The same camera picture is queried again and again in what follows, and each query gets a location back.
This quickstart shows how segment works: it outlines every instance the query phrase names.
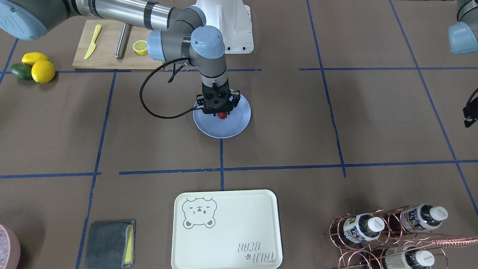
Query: bear illustration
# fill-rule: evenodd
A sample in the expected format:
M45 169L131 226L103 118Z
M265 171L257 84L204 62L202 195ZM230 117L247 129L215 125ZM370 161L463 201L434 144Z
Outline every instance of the bear illustration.
M212 199L188 198L183 204L184 222L183 226L186 229L191 229L194 225L204 225L207 228L212 228L216 224L214 219L214 212L217 204Z

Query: wooden cutting board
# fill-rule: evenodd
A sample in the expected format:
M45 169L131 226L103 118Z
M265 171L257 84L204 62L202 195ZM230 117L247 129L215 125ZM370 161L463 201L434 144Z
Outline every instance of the wooden cutting board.
M103 27L96 40L96 49L86 60L83 58L89 48L95 26ZM74 68L85 69L156 69L163 62L151 59L148 54L139 55L133 50L133 43L138 40L147 40L151 32L148 29L133 26L126 46L124 57L121 60L115 58L116 48L123 28L122 22L113 20L87 20L80 43L73 60Z

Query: bottle label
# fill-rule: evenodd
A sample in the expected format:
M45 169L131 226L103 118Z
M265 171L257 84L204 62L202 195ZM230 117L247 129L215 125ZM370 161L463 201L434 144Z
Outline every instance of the bottle label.
M426 228L422 226L420 213L418 212L418 208L416 207L407 212L402 213L401 219L403 227L409 232L420 232L426 230Z
M345 237L354 242L354 243L360 243L360 242L363 242L363 241L371 241L375 238L371 238L371 237L368 237L366 235L364 235L360 229L359 229L359 218L361 217L362 215L358 215L358 216L353 216L351 218L348 218L345 220L344 222L344 234L345 234Z
M387 251L385 251L386 257L384 258L384 260L385 260L385 265L388 269L411 269L411 267L406 263L405 255L403 253L393 255L393 256L388 256L403 250L404 250L404 247L394 247L394 248L389 248L387 249Z

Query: light blue plate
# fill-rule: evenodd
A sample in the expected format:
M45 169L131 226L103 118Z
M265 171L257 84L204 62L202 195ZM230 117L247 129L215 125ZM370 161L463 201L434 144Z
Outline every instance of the light blue plate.
M219 119L217 115L215 117L212 114L204 114L202 110L193 111L196 126L201 132L214 138L230 138L238 135L246 129L250 121L250 115L249 102L242 94L238 106L224 120Z

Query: plastic knife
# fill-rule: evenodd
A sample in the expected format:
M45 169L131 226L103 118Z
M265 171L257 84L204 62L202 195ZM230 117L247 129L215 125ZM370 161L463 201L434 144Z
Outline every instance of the plastic knife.
M93 51L95 50L96 48L96 39L98 38L98 35L99 35L99 32L101 32L101 29L103 27L101 26L101 24L97 24L96 27L95 27L95 32L93 33L93 38L91 39L91 43L90 43L90 47L88 48L88 51L85 55L85 60L88 59L91 54L93 53Z

